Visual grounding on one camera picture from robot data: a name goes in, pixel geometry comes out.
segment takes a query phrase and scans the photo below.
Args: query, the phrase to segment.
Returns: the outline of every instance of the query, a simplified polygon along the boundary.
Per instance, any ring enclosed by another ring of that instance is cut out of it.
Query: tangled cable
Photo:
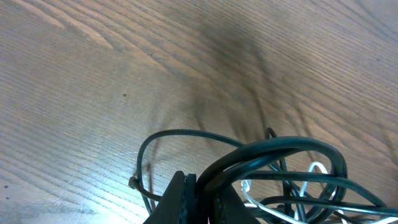
[[[271,128],[266,130],[265,140],[250,144],[243,144],[219,134],[190,129],[166,130],[149,136],[142,143],[138,152],[137,179],[134,182],[135,188],[142,194],[149,214],[152,213],[149,199],[159,201],[161,196],[152,194],[144,189],[142,183],[142,158],[149,143],[163,136],[198,136],[237,147],[233,152],[214,162],[198,178],[195,193],[202,202],[213,200],[218,196],[218,192],[237,180],[280,180],[283,183],[284,195],[265,198],[258,202],[257,206],[266,207],[266,205],[282,203],[284,204],[283,213],[286,217],[290,217],[290,221],[294,220],[292,204],[297,206],[297,223],[326,223],[325,220],[332,214],[350,223],[359,224],[363,222],[363,220],[347,217],[337,212],[337,210],[391,217],[388,220],[384,220],[383,223],[398,220],[398,218],[394,218],[398,217],[398,208],[387,207],[381,199],[370,191],[347,179],[347,166],[344,157],[333,146],[306,137],[277,137]],[[327,156],[331,162],[330,174],[288,171],[284,158],[303,151],[316,151]],[[264,166],[269,166],[272,171],[258,171],[259,168]],[[325,183],[326,186],[319,197],[315,198],[307,192],[300,194],[300,187],[294,181],[319,182]],[[342,202],[346,189],[353,190],[369,200],[373,205]],[[306,213],[303,205],[312,205],[313,207]],[[266,214],[257,213],[254,216],[263,218],[269,223],[280,222],[281,220],[286,221],[286,219],[273,215],[273,211],[270,211],[273,209],[268,209]]]

